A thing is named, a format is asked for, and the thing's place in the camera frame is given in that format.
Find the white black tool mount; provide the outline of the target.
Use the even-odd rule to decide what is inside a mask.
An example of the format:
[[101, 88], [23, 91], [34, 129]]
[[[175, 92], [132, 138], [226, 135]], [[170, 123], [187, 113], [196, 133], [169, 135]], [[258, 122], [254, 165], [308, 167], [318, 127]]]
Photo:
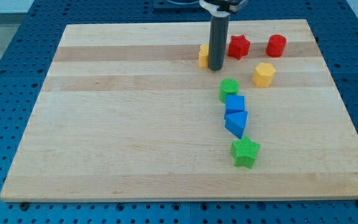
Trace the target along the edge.
[[200, 6], [215, 17], [235, 14], [245, 8], [248, 3], [249, 0], [199, 0]]

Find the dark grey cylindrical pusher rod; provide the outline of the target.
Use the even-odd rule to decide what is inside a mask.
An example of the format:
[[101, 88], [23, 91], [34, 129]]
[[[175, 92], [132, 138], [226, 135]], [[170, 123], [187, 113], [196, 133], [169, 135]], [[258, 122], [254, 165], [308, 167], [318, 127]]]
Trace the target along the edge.
[[210, 70], [218, 71], [223, 67], [229, 18], [230, 15], [226, 17], [211, 16], [208, 59]]

